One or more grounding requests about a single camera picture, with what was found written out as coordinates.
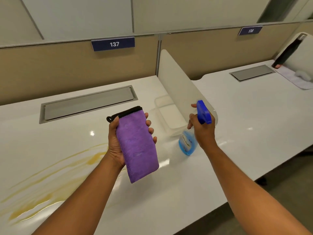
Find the gray carpet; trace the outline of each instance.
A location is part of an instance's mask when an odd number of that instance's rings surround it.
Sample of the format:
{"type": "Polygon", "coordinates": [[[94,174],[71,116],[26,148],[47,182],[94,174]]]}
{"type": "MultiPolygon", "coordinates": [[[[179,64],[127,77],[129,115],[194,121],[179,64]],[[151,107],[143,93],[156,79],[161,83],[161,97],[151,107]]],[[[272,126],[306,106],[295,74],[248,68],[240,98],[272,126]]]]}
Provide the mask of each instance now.
{"type": "MultiPolygon", "coordinates": [[[[313,233],[313,154],[298,155],[265,175],[263,186],[313,233]]],[[[175,235],[246,234],[228,203],[175,235]]]]}

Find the glossy desk surface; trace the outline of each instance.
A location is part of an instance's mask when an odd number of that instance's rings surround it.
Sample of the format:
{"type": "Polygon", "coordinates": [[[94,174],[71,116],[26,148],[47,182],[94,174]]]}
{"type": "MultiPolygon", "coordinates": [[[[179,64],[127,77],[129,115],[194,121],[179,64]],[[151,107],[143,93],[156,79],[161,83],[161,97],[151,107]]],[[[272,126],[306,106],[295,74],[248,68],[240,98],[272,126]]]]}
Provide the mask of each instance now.
{"type": "MultiPolygon", "coordinates": [[[[194,84],[217,111],[219,146],[255,180],[313,143],[313,91],[278,73],[245,82],[229,75],[244,68],[194,84]]],[[[0,106],[0,234],[30,234],[104,155],[106,116],[137,105],[158,137],[160,168],[134,184],[121,172],[95,234],[174,234],[225,203],[203,150],[186,157],[178,138],[166,136],[154,110],[154,99],[165,94],[152,76],[0,106]],[[128,85],[138,101],[39,124],[42,103],[128,85]]]]}

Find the paper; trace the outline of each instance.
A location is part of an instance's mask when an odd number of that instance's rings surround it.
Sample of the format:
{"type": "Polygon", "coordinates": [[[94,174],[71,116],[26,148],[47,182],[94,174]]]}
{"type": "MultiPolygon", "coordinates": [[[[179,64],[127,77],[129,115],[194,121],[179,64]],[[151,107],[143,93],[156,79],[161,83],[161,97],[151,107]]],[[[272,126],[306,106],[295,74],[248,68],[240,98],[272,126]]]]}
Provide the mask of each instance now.
{"type": "Polygon", "coordinates": [[[276,71],[301,89],[313,89],[313,82],[304,81],[302,78],[295,76],[295,72],[285,66],[281,66],[276,71]]]}

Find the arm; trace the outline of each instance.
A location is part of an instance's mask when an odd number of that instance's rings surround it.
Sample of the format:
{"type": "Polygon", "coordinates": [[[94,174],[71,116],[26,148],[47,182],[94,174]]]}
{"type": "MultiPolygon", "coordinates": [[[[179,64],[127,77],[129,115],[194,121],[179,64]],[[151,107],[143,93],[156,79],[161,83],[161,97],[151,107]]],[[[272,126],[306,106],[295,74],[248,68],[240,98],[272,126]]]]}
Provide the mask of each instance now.
{"type": "Polygon", "coordinates": [[[92,235],[99,223],[117,176],[125,166],[116,137],[116,117],[109,125],[109,148],[98,166],[74,193],[44,221],[33,235],[92,235]]]}
{"type": "Polygon", "coordinates": [[[311,234],[277,200],[252,181],[218,147],[215,141],[215,119],[201,125],[197,115],[190,115],[188,128],[194,126],[199,145],[208,156],[229,205],[246,233],[311,234]]]}

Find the hand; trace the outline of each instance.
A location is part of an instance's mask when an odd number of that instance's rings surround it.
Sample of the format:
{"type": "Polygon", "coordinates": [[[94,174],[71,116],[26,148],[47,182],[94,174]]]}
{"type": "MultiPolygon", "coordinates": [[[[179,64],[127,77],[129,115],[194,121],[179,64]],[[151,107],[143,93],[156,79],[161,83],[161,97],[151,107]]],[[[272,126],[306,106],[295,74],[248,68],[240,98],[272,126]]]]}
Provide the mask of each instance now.
{"type": "MultiPolygon", "coordinates": [[[[191,104],[193,108],[197,108],[197,104],[191,104]]],[[[196,140],[198,141],[200,147],[216,147],[217,143],[215,141],[215,118],[211,114],[212,123],[211,124],[200,124],[198,121],[198,115],[190,114],[189,123],[187,129],[191,129],[194,126],[194,132],[196,140]]]]}
{"type": "MultiPolygon", "coordinates": [[[[122,150],[119,145],[119,141],[116,136],[116,127],[119,125],[119,117],[117,116],[110,124],[109,124],[109,148],[108,154],[117,162],[119,166],[122,168],[125,166],[125,159],[122,153],[122,150]]],[[[147,120],[146,125],[149,127],[151,125],[151,121],[147,120]]],[[[148,129],[150,134],[154,133],[153,128],[148,129]]],[[[157,137],[153,137],[154,143],[157,141],[157,137]]]]}

